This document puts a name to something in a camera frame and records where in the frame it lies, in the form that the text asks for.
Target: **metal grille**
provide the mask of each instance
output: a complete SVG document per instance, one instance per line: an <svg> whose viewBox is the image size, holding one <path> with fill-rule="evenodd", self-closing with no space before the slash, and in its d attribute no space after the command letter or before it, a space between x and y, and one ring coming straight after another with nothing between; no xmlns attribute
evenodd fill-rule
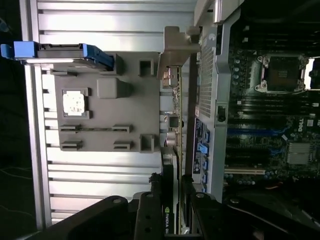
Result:
<svg viewBox="0 0 320 240"><path fill-rule="evenodd" d="M211 47L204 46L201 51L201 83L199 93L200 113L210 118L211 115L211 91L212 70L214 65L214 53Z"/></svg>

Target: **motherboard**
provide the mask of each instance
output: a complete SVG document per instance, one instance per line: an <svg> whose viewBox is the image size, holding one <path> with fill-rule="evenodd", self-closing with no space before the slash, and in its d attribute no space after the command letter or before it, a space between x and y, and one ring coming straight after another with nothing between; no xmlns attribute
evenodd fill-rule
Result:
<svg viewBox="0 0 320 240"><path fill-rule="evenodd" d="M226 184L318 177L320 91L306 84L316 65L301 53L230 49Z"/></svg>

